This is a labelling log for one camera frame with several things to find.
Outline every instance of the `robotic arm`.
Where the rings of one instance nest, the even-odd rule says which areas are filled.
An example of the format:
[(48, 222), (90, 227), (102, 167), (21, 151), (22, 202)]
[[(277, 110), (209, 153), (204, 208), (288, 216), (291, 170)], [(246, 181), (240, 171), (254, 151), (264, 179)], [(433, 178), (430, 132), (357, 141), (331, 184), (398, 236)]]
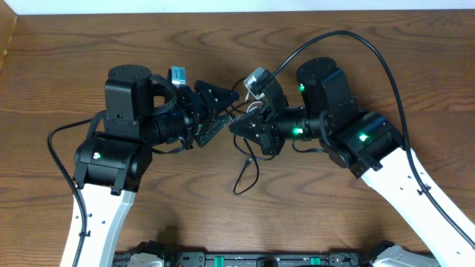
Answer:
[[(472, 261), (475, 248), (415, 181), (403, 136), (381, 114), (358, 109), (347, 78), (335, 61), (312, 59), (298, 68), (305, 103), (301, 107), (289, 107), (277, 80), (265, 82), (269, 76), (269, 71), (258, 68), (246, 80), (251, 93), (264, 98), (266, 104), (237, 118), (229, 126), (232, 133), (259, 144), (265, 155), (278, 155), (286, 139), (319, 139), (335, 164), (361, 177), (404, 217), (440, 265), (464, 266)], [(422, 183), (440, 208), (467, 236), (475, 238), (474, 224), (430, 178), (413, 151), (412, 157)], [(398, 261), (381, 261), (378, 266), (399, 266)]]
[[(182, 67), (172, 67), (167, 79), (138, 65), (109, 71), (106, 110), (92, 119), (88, 138), (75, 156), (74, 179), (81, 204), (87, 208), (88, 227), (82, 232), (82, 211), (75, 199), (61, 266), (111, 266), (122, 224), (152, 152), (188, 150), (193, 140), (202, 148), (226, 126), (228, 117), (219, 113), (239, 94), (202, 81), (195, 83), (193, 92), (184, 75)], [(154, 96), (164, 96), (166, 103), (155, 107)], [(105, 131), (96, 132), (101, 119)], [(152, 148), (177, 140), (182, 147), (169, 152)]]

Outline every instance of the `white arm segment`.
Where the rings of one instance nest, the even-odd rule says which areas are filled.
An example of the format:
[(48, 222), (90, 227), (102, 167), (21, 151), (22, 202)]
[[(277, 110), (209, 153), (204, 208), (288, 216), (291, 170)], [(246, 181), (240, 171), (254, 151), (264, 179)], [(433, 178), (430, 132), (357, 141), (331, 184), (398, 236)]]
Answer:
[[(111, 266), (122, 224), (128, 210), (134, 203), (135, 193), (122, 190), (120, 196), (111, 195), (105, 186), (85, 184), (79, 190), (88, 212), (88, 229), (79, 257), (78, 267)], [(81, 213), (76, 199), (73, 207), (73, 220), (69, 230), (61, 267), (71, 267), (81, 232)]]
[[(434, 199), (472, 240), (475, 239), (475, 225), (429, 177), (414, 151), (412, 153), (419, 176), (424, 184), (430, 186), (429, 192)], [(475, 250), (452, 228), (424, 194), (419, 195), (420, 187), (410, 170), (406, 152), (398, 148), (382, 159), (381, 164), (381, 170), (370, 169), (361, 178), (404, 217), (440, 265), (473, 264)]]

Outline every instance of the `green connector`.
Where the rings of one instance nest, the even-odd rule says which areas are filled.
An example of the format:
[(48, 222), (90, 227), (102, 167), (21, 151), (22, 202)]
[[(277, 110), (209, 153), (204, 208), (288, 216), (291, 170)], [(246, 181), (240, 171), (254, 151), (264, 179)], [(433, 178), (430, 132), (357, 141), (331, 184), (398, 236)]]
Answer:
[(320, 258), (310, 258), (310, 265), (320, 265)]
[(224, 257), (215, 257), (214, 267), (224, 267)]
[(202, 126), (203, 126), (202, 124), (199, 124), (199, 125), (198, 125), (198, 129), (196, 130), (196, 133), (195, 133), (194, 135), (200, 134), (200, 131), (201, 131), (201, 127), (202, 127)]

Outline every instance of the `white wall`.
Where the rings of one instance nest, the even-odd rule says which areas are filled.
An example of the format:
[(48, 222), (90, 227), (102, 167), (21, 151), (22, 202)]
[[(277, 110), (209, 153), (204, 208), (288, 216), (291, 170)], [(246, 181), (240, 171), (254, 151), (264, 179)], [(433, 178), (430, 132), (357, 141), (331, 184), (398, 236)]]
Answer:
[(475, 9), (475, 0), (5, 0), (18, 15)]

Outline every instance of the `wooden table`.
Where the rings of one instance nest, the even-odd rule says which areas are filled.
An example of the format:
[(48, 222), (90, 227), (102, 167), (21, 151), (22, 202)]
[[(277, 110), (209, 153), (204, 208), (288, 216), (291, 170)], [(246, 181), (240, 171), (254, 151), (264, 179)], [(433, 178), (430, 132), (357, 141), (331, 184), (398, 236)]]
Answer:
[[(59, 264), (73, 197), (46, 137), (105, 108), (111, 67), (145, 65), (166, 75), (178, 65), (186, 67), (190, 85), (202, 79), (230, 88), (256, 67), (274, 70), (306, 40), (337, 29), (361, 34), (384, 54), (413, 148), (475, 220), (474, 11), (20, 16), (0, 74), (0, 266)], [(291, 105), (303, 103), (296, 68), (317, 56), (333, 57), (361, 106), (399, 128), (384, 71), (349, 38), (312, 46), (278, 76)], [(55, 137), (70, 172), (86, 129)], [(117, 250), (146, 240), (210, 251), (367, 250), (392, 240), (427, 251), (382, 197), (327, 155), (297, 154), (288, 142), (280, 156), (261, 163), (256, 187), (236, 197), (232, 186), (245, 160), (226, 129), (205, 148), (154, 156)], [(243, 182), (253, 177), (249, 171)]]

